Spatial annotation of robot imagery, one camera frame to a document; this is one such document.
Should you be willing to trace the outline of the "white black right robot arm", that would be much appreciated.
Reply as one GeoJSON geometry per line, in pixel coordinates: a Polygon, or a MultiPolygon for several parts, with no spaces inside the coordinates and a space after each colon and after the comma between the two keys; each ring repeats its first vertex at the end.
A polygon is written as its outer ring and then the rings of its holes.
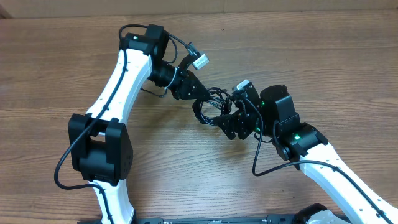
{"type": "Polygon", "coordinates": [[[351,223],[397,223],[397,209],[378,196],[342,160],[327,138],[303,123],[284,85],[260,93],[252,83],[238,84],[213,122],[229,139],[258,133],[271,139],[285,166],[294,166],[317,183],[351,223]],[[230,112],[234,103],[237,111],[230,112]]]}

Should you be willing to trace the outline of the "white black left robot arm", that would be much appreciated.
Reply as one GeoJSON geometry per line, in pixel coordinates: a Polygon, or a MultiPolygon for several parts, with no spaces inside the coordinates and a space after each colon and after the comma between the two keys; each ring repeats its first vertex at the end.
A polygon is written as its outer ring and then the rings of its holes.
{"type": "Polygon", "coordinates": [[[127,194],[126,177],[132,166],[133,150],[127,121],[146,80],[170,90],[176,100],[207,100],[208,90],[188,70],[203,68],[205,53],[183,44],[188,54],[176,67],[163,59],[168,42],[179,39],[162,26],[143,27],[144,35],[119,35],[115,69],[104,90],[86,114],[73,114],[68,123],[70,146],[61,157],[72,159],[73,168],[94,189],[102,212],[98,223],[134,223],[135,211],[127,194]]]}

